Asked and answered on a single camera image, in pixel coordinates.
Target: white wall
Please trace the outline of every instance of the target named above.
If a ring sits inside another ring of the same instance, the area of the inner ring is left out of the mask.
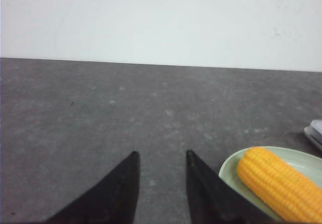
[[[322,0],[1,0],[2,57],[322,71]]]

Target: pale green plate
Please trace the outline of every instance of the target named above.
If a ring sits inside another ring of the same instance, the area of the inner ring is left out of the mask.
[[[290,148],[273,146],[264,146],[264,148],[267,148],[268,150],[277,154],[289,165],[296,168],[299,172],[306,175],[322,188],[322,159],[301,151],[292,150]],[[237,191],[240,195],[257,206],[271,218],[281,220],[281,218],[250,189],[248,189],[238,177],[236,172],[237,164],[238,161],[243,157],[246,150],[247,148],[240,150],[228,157],[220,168],[219,177],[232,189]]]

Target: concrete floor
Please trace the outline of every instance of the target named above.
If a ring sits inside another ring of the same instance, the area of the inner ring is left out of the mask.
[[[189,223],[185,151],[218,172],[254,145],[320,156],[322,73],[2,59],[2,221],[50,217],[131,151],[135,223]]]

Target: yellow corn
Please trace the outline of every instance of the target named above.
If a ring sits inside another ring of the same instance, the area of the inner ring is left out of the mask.
[[[237,173],[286,221],[322,223],[322,189],[271,151],[248,149]]]

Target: plate rim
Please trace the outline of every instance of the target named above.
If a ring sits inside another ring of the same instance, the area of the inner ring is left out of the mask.
[[[308,157],[310,158],[314,158],[318,161],[322,161],[322,158],[319,158],[317,156],[314,156],[314,155],[311,155],[311,154],[308,154],[306,152],[303,152],[303,151],[299,151],[299,150],[294,150],[292,148],[287,148],[287,147],[279,147],[279,146],[258,146],[258,147],[264,147],[264,148],[267,148],[267,149],[278,149],[278,150],[287,150],[287,151],[291,151],[291,152],[295,152],[295,153],[298,153],[298,154],[302,154],[302,155],[307,155]],[[251,147],[246,147],[246,148],[243,148],[242,150],[238,150],[237,152],[231,154],[221,165],[220,167],[220,170],[219,170],[219,173],[218,173],[218,176],[221,177],[222,176],[222,173],[223,173],[223,169],[225,168],[225,166],[227,165],[227,163],[233,158],[235,157],[236,155],[238,155],[240,152],[245,152],[246,150],[248,150],[249,148]]]

